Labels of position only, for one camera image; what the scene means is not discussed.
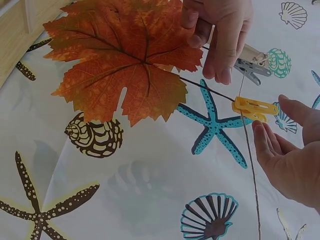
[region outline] spiral shell print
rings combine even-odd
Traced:
[[[291,71],[291,58],[281,49],[273,48],[268,52],[269,70],[278,78],[283,79]]]
[[[312,0],[312,5],[315,5],[315,4],[320,4],[320,0]]]
[[[80,112],[65,128],[71,142],[82,152],[94,158],[106,158],[121,147],[123,130],[116,119],[101,123],[84,122],[84,113]]]
[[[295,2],[283,2],[281,3],[282,12],[279,13],[281,20],[285,24],[290,24],[296,30],[305,25],[307,21],[307,11]]]

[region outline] wooden frame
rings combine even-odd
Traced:
[[[0,88],[28,48],[44,31],[43,24],[54,20],[61,13],[60,8],[71,2],[0,0]]]

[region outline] wire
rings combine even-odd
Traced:
[[[211,92],[211,93],[214,93],[214,94],[219,95],[219,96],[221,96],[221,97],[223,97],[223,98],[225,98],[225,99],[230,100],[231,102],[234,102],[234,101],[235,101],[235,100],[233,100],[231,97],[225,96],[225,95],[223,95],[222,93],[219,93],[219,92],[217,92],[217,91],[214,91],[214,90],[210,89],[209,87],[202,86],[202,85],[200,85],[200,84],[197,83],[197,82],[191,81],[191,80],[186,79],[186,78],[184,78],[184,77],[180,77],[180,79],[183,80],[183,81],[185,81],[185,82],[188,82],[188,83],[190,83],[190,84],[196,85],[196,86],[198,86],[199,88],[206,89],[206,90],[208,90],[208,91]]]
[[[241,87],[240,87],[240,91],[239,91],[239,97],[240,97],[240,94],[241,94],[242,86],[244,84],[245,74],[246,74],[246,71],[243,72],[243,77],[242,77],[242,81],[241,81]],[[254,185],[254,194],[255,194],[255,203],[256,203],[256,214],[257,214],[257,221],[258,221],[258,234],[259,234],[259,240],[261,240],[261,222],[260,222],[260,210],[259,210],[259,201],[258,201],[256,173],[255,173],[255,168],[254,168],[254,161],[252,159],[249,136],[248,136],[248,131],[247,131],[244,115],[242,113],[242,110],[240,110],[240,112],[241,112],[242,124],[243,124],[243,127],[244,127],[246,145],[248,147],[250,163],[251,163],[251,170],[252,170],[252,176],[253,176],[253,185]]]

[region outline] wooden clothespin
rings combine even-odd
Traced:
[[[265,114],[275,116],[279,113],[278,108],[273,104],[240,96],[237,96],[235,101],[232,102],[232,110],[238,114],[242,113],[248,119],[259,120],[263,123],[267,122]]]

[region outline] orange maple leaf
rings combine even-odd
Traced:
[[[83,0],[64,7],[68,16],[44,24],[57,61],[80,60],[52,93],[73,102],[84,120],[110,121],[121,108],[131,126],[141,119],[165,121],[186,102],[179,76],[160,69],[171,65],[194,72],[203,52],[188,46],[193,30],[180,27],[180,0]]]

